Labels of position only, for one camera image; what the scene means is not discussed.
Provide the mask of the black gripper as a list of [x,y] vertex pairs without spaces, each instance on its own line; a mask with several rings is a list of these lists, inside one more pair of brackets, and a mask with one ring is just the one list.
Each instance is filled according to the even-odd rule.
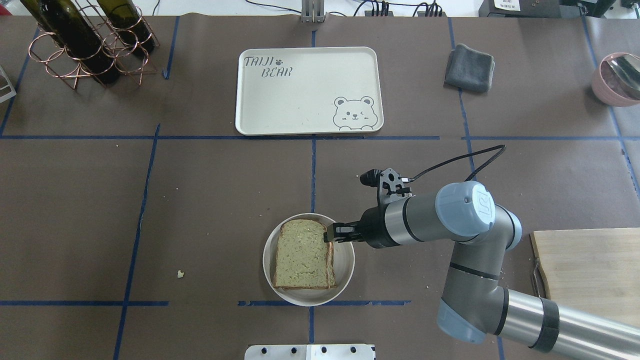
[[371,248],[400,246],[387,230],[387,206],[371,207],[364,211],[357,224],[331,224],[324,233],[324,243],[363,242]]

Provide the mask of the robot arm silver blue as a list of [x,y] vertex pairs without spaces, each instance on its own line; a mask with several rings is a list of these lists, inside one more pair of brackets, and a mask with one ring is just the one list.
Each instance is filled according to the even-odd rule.
[[416,195],[408,184],[404,177],[382,180],[377,207],[359,221],[332,223],[324,241],[384,249],[452,240],[437,323],[458,340],[478,344],[492,334],[576,360],[639,358],[636,326],[499,285],[505,253],[521,241],[522,225],[482,183],[455,182]]

